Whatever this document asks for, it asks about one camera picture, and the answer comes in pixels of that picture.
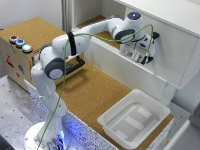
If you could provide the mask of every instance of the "brown box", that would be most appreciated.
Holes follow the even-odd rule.
[[[63,34],[66,33],[39,17],[0,31],[0,52],[8,76],[25,90],[28,90],[24,79],[27,81],[31,80],[31,68],[34,65],[34,56],[39,54],[40,48],[43,45],[51,43],[54,38]],[[20,39],[25,40],[26,44],[31,45],[33,48],[32,53],[25,54],[21,49],[17,49],[15,45],[11,45],[9,39],[12,35],[17,35]],[[76,57],[71,57],[67,60],[67,63],[75,65],[78,62],[76,61]],[[82,68],[70,73],[67,75],[67,78]],[[62,81],[63,78],[60,78],[55,80],[55,83],[57,85]]]

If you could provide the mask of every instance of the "black band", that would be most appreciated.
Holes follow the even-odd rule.
[[[71,46],[71,56],[74,56],[76,55],[76,44],[74,40],[74,34],[72,32],[68,32],[67,35],[68,35],[69,43]]]

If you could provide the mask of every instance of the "blue sticker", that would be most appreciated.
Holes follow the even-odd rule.
[[[24,68],[21,65],[19,65],[18,67],[19,67],[19,70],[24,74]]]

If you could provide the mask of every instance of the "plastic tray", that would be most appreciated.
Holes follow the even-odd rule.
[[[169,113],[170,109],[155,99],[133,90],[97,120],[118,144],[135,149]]]

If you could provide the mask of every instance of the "cable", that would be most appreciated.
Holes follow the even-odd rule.
[[[121,42],[121,41],[125,41],[125,40],[131,38],[132,36],[134,36],[135,34],[137,34],[138,32],[140,32],[141,30],[143,30],[144,28],[146,28],[146,27],[148,27],[148,26],[151,26],[151,40],[150,40],[150,42],[149,42],[149,47],[148,47],[148,50],[147,50],[147,53],[149,53],[149,49],[150,49],[151,41],[152,41],[152,37],[153,37],[153,25],[152,25],[152,24],[148,24],[148,25],[142,27],[141,29],[139,29],[139,30],[136,31],[135,33],[131,34],[129,37],[124,38],[124,39],[122,39],[122,40],[108,40],[108,39],[102,38],[102,37],[100,37],[100,36],[97,36],[97,35],[94,35],[94,34],[89,34],[89,33],[79,33],[79,34],[75,34],[74,36],[79,36],[79,35],[90,35],[90,36],[94,36],[94,37],[96,37],[96,38],[99,38],[99,39],[101,39],[101,40],[108,41],[108,42]],[[68,45],[68,43],[69,43],[69,39],[67,40],[67,42],[66,42],[66,44],[65,44],[64,58],[66,58],[66,51],[67,51],[67,45]],[[52,114],[52,116],[51,116],[49,122],[47,123],[47,126],[46,126],[46,128],[45,128],[45,130],[44,130],[44,133],[42,134],[42,138],[41,138],[41,140],[40,140],[40,143],[39,143],[39,145],[38,145],[38,148],[40,147],[40,145],[41,145],[41,143],[42,143],[42,140],[43,140],[43,138],[44,138],[44,135],[45,135],[45,133],[46,133],[46,130],[47,130],[47,128],[49,127],[49,124],[51,123],[51,120],[52,120],[53,116],[55,115],[56,110],[57,110],[57,108],[58,108],[58,105],[59,105],[59,102],[60,102],[60,98],[61,98],[61,95],[62,95],[62,92],[63,92],[63,89],[64,89],[65,80],[66,80],[66,61],[64,61],[64,80],[63,80],[62,88],[61,88],[61,91],[60,91],[60,94],[59,94],[59,98],[58,98],[58,101],[57,101],[57,104],[56,104],[56,108],[55,108],[55,110],[54,110],[54,112],[53,112],[53,114]]]

